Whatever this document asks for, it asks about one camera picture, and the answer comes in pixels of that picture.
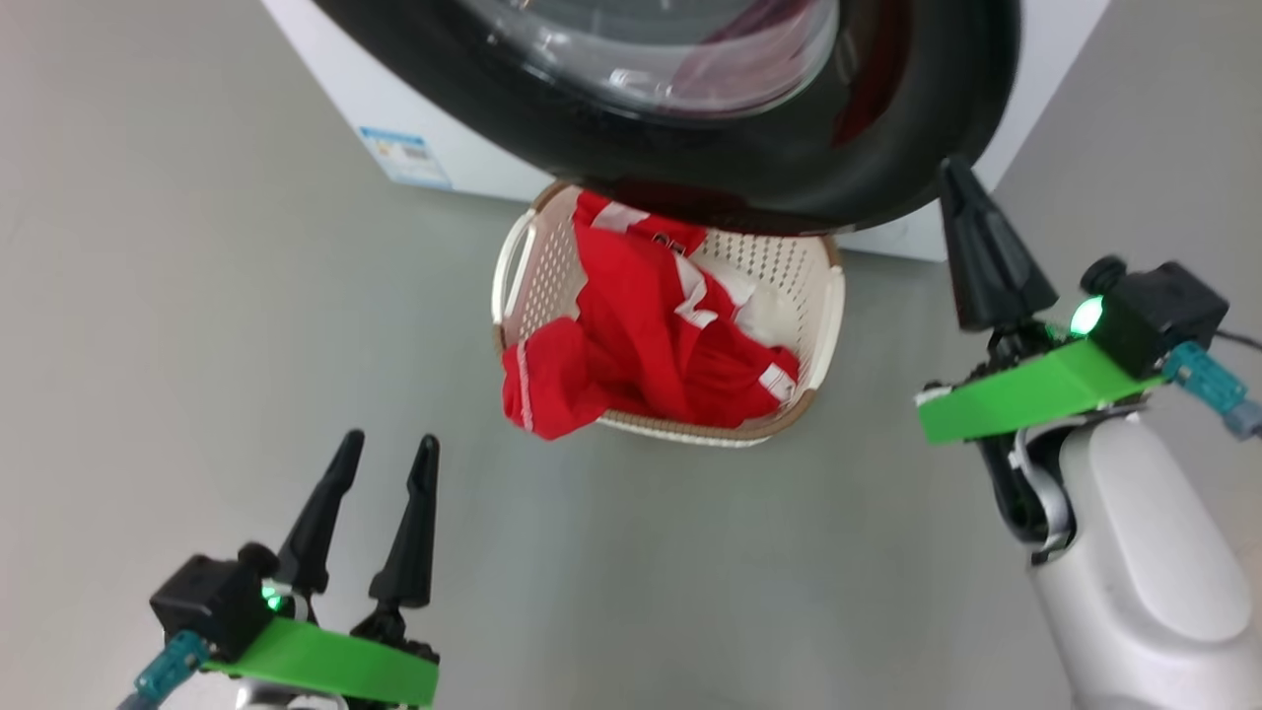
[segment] floor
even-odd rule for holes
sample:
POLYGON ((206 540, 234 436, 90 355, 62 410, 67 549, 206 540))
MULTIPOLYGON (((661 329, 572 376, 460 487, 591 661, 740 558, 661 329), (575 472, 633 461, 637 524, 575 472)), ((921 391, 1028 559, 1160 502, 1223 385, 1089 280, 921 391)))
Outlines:
MULTIPOLYGON (((1122 250, 1257 303, 1257 6, 1118 5, 1001 198, 1066 294, 1122 250), (1195 96, 1150 105, 1137 86, 1195 96), (1099 125, 1111 140, 1083 140, 1099 125), (1111 188, 1165 236, 1128 226, 1111 188)), ((369 612, 414 448, 437 434, 433 604, 409 623, 443 655, 438 707, 1068 706, 974 455, 917 434, 910 395, 981 352, 943 266, 847 255, 832 375, 764 446, 594 428, 548 445, 500 415, 490 340, 520 206, 387 183, 254 0, 0 0, 0 93, 14 706, 112 706, 158 648, 148 595, 193 552, 278 545, 351 428, 367 449, 317 609, 336 629, 369 612)), ((1256 451, 1164 402, 1157 426, 1262 583, 1256 451)), ((201 677, 169 706, 231 697, 201 677)))

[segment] laundry basket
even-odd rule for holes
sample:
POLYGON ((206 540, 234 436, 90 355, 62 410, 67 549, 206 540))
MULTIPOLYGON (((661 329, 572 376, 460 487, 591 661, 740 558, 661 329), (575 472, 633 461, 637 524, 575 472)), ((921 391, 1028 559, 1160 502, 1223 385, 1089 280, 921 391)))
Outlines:
MULTIPOLYGON (((500 250, 491 285, 495 347, 526 338, 562 315, 578 315, 579 289, 587 274, 578 260, 572 221, 582 190, 565 183, 549 185, 522 214, 500 250)), ((694 253, 727 261, 775 286, 796 308, 796 339, 790 348, 800 370, 793 397, 775 414, 750 420, 737 429, 702 428, 608 411, 599 422, 615 429, 707 446, 743 448, 761 444, 798 421, 824 382, 842 325, 846 279, 840 257, 829 237, 775 237, 709 230, 694 253)), ((794 323, 777 323, 791 332, 794 323)))

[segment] energy label sticker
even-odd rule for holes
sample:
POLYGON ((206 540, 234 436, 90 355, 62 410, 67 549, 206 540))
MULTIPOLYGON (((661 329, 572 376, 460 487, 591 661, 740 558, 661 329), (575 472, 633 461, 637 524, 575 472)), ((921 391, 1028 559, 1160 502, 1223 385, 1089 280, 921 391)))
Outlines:
POLYGON ((419 135, 360 126, 360 136, 381 169, 395 182, 451 189, 452 180, 419 135))

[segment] red garment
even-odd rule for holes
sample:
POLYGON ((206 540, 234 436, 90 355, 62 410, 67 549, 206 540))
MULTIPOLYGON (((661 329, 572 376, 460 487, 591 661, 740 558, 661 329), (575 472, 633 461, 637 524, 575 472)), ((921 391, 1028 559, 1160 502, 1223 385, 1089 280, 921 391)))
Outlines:
POLYGON ((578 320, 558 318, 507 348, 505 415, 551 440, 611 409, 731 429, 786 402, 798 380, 793 352, 751 339, 718 280, 641 238, 651 223, 654 233, 671 228, 666 237, 687 243, 700 227, 635 219, 620 233, 586 221, 598 221, 606 208, 592 204, 574 214, 588 279, 578 320))
POLYGON ((684 256, 690 256, 705 241, 705 227, 650 214, 587 190, 579 193, 574 204, 574 223, 665 243, 684 256))

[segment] green plastic mount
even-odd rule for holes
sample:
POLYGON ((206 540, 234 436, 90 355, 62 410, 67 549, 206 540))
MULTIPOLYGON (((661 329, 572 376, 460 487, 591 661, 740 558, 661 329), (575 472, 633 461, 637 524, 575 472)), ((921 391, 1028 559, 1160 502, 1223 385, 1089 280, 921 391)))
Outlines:
POLYGON ((917 412, 929 444, 968 441, 1054 422, 1112 405, 1166 381, 1136 381, 1089 339, 955 388, 917 412))
POLYGON ((316 692, 429 707, 438 666, 362 638, 275 618, 236 663, 207 670, 316 692))

